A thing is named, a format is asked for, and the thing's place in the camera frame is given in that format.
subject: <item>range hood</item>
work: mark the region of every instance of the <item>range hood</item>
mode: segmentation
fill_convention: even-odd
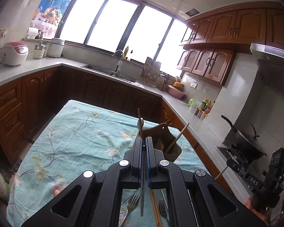
[[[284,95],[284,50],[251,44],[250,51],[257,61],[264,84]]]

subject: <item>poster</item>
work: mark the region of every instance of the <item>poster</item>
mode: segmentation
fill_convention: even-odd
[[[52,39],[70,2],[71,0],[42,0],[33,15],[30,27],[43,31],[43,38]]]

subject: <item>human hand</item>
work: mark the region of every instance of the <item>human hand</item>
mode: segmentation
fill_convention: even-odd
[[[261,220],[263,220],[266,225],[268,225],[266,216],[265,216],[264,214],[259,213],[258,211],[256,211],[256,210],[252,207],[252,205],[251,205],[251,197],[249,197],[249,198],[244,202],[244,205],[245,205],[250,211],[252,211],[255,215],[257,215]]]

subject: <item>sink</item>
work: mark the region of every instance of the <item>sink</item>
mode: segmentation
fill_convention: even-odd
[[[86,66],[82,66],[83,68],[87,68],[87,69],[91,69],[97,72],[102,72],[105,74],[111,74],[114,73],[114,71],[108,70],[106,68],[100,67],[100,66],[93,66],[93,65],[86,65]]]
[[[113,73],[110,73],[109,75],[113,76],[115,78],[120,78],[122,80],[129,81],[129,82],[133,82],[133,83],[136,82],[135,79],[126,77],[125,75],[122,75],[122,74],[116,74],[116,73],[113,72]]]
[[[133,79],[133,78],[129,78],[129,77],[124,76],[122,74],[116,74],[114,71],[108,70],[108,69],[100,67],[100,66],[86,65],[86,66],[82,66],[82,67],[93,70],[93,71],[102,72],[104,74],[107,74],[107,75],[110,75],[112,77],[119,78],[119,79],[122,79],[122,80],[125,80],[125,81],[135,82],[135,79]]]

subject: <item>countertop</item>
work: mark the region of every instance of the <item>countertop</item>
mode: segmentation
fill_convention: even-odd
[[[197,118],[191,111],[189,111],[189,107],[184,105],[178,99],[172,97],[167,92],[158,90],[157,88],[141,85],[138,83],[127,82],[100,72],[82,68],[81,66],[87,65],[86,63],[65,58],[50,57],[45,57],[39,60],[27,58],[27,60],[20,66],[6,66],[0,64],[0,86],[19,77],[61,65],[78,69],[83,72],[88,72],[97,76],[101,76],[112,81],[120,82],[125,85],[132,86],[133,88],[137,88],[162,97],[162,99],[174,111],[174,113],[177,115],[177,117],[181,120],[182,123],[186,124],[189,122],[188,130],[195,137],[201,147],[205,150],[205,152],[214,162],[219,171],[222,171],[226,167],[225,159],[215,149],[216,146],[225,146],[207,128],[206,122],[202,122],[199,118]],[[227,168],[226,171],[223,173],[223,177],[225,178],[239,201],[244,202],[250,196],[248,191],[246,190],[238,176],[232,171],[232,169]]]

